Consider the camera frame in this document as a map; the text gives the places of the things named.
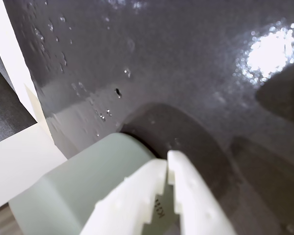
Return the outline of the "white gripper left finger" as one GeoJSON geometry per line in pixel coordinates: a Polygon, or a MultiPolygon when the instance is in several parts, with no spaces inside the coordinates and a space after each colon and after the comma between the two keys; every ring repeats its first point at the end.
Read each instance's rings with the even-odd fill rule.
{"type": "Polygon", "coordinates": [[[155,198],[166,184],[167,161],[153,159],[125,177],[95,208],[82,235],[140,235],[152,221],[155,198]]]}

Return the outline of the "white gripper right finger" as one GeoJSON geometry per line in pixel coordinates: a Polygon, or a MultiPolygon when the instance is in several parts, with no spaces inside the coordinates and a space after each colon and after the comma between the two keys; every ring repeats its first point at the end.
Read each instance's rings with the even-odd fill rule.
{"type": "Polygon", "coordinates": [[[174,213],[182,235],[234,235],[230,220],[188,157],[167,153],[169,185],[173,186],[174,213]]]}

